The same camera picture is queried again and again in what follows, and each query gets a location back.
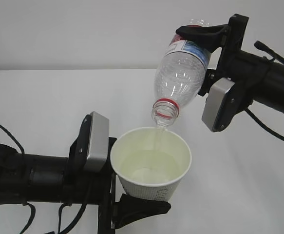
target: bottle neck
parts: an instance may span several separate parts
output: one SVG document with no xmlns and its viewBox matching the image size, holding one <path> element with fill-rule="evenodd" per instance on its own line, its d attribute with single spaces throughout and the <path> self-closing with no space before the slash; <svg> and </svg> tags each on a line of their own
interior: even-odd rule
<svg viewBox="0 0 284 234">
<path fill-rule="evenodd" d="M 155 102 L 152 108 L 152 119 L 158 127 L 168 127 L 174 123 L 179 115 L 177 103 L 168 98 L 162 98 Z"/>
</svg>

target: white paper cup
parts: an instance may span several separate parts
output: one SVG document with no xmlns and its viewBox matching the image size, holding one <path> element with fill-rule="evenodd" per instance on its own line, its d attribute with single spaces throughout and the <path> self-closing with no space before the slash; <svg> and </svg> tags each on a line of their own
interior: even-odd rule
<svg viewBox="0 0 284 234">
<path fill-rule="evenodd" d="M 127 194 L 168 201 L 190 168 L 191 152 L 179 135 L 168 130 L 154 146 L 157 132 L 143 127 L 125 133 L 113 145 L 111 164 Z"/>
</svg>

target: black cable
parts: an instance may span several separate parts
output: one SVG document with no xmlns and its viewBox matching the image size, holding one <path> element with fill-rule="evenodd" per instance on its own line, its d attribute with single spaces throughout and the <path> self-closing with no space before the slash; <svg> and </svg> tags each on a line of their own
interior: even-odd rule
<svg viewBox="0 0 284 234">
<path fill-rule="evenodd" d="M 263 124 L 248 108 L 245 109 L 246 113 L 253 118 L 254 121 L 256 121 L 256 123 L 263 128 L 265 131 L 267 131 L 268 133 L 272 134 L 273 136 L 277 137 L 278 139 L 284 141 L 284 136 L 278 134 L 277 132 L 271 130 L 269 127 L 267 127 L 265 124 Z"/>
<path fill-rule="evenodd" d="M 265 45 L 264 43 L 260 42 L 259 40 L 257 40 L 254 43 L 255 48 L 257 48 L 258 50 L 267 52 L 269 55 L 271 55 L 273 57 L 273 59 L 271 61 L 274 61 L 275 59 L 278 60 L 279 62 L 281 62 L 284 65 L 284 57 L 280 56 L 279 54 L 277 54 L 275 51 L 273 51 L 271 48 L 269 48 L 267 45 Z"/>
<path fill-rule="evenodd" d="M 58 234 L 67 234 L 68 232 L 70 232 L 74 227 L 75 225 L 79 222 L 80 218 L 82 217 L 84 211 L 85 211 L 85 208 L 87 207 L 87 204 L 88 204 L 88 199 L 89 199 L 89 196 L 90 196 L 90 193 L 91 193 L 91 187 L 92 187 L 92 179 L 90 179 L 90 182 L 89 182 L 89 187 L 87 189 L 87 192 L 85 194 L 85 197 L 84 197 L 84 201 L 83 203 L 81 204 L 80 206 L 80 209 L 77 213 L 77 215 L 75 216 L 75 218 L 73 219 L 73 221 L 61 232 L 59 232 Z"/>
<path fill-rule="evenodd" d="M 6 129 L 4 128 L 2 125 L 0 125 L 0 129 L 2 129 L 14 142 L 15 144 L 17 144 L 17 146 L 19 147 L 20 151 L 21 151 L 21 155 L 22 155 L 22 159 L 25 159 L 25 151 L 24 148 L 22 147 L 22 145 L 16 140 L 16 138 Z"/>
<path fill-rule="evenodd" d="M 33 204 L 25 202 L 23 205 L 30 207 L 30 216 L 29 216 L 29 220 L 26 223 L 25 227 L 21 230 L 21 232 L 19 234 L 23 234 L 29 228 L 29 226 L 34 221 L 34 218 L 35 218 L 35 215 L 36 215 L 36 208 Z"/>
<path fill-rule="evenodd" d="M 61 204 L 61 206 L 58 209 L 58 233 L 60 233 L 60 224 L 61 224 L 61 220 L 62 220 L 63 209 L 66 206 L 72 206 L 72 204 L 71 203 L 63 203 L 63 204 Z"/>
</svg>

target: white table surface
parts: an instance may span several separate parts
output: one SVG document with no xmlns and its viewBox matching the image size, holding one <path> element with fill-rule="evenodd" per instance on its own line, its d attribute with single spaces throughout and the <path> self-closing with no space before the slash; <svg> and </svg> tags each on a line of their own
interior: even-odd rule
<svg viewBox="0 0 284 234">
<path fill-rule="evenodd" d="M 83 117 L 97 111 L 110 119 L 110 136 L 152 126 L 154 69 L 0 71 L 0 124 L 26 153 L 68 156 Z M 150 217 L 117 234 L 284 234 L 284 143 L 245 113 L 222 133 L 201 121 L 205 97 L 181 111 L 171 128 L 189 144 L 193 163 L 170 200 L 166 215 Z M 284 134 L 284 115 L 254 103 L 263 122 Z M 16 145 L 0 131 L 0 143 Z M 123 192 L 117 185 L 117 197 Z M 57 229 L 59 204 L 35 203 L 27 233 Z M 79 205 L 65 208 L 62 227 Z M 29 208 L 0 206 L 0 234 L 17 234 Z M 97 232 L 97 206 L 86 209 L 72 234 Z"/>
</svg>

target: clear plastic bottle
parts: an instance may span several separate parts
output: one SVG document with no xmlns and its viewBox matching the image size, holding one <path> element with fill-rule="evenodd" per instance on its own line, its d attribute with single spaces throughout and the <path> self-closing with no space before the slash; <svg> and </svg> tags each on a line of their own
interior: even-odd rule
<svg viewBox="0 0 284 234">
<path fill-rule="evenodd" d="M 192 27 L 208 27 L 203 20 L 191 20 Z M 174 123 L 180 108 L 199 92 L 206 74 L 210 52 L 175 35 L 157 68 L 154 82 L 156 102 L 152 118 L 158 127 Z"/>
</svg>

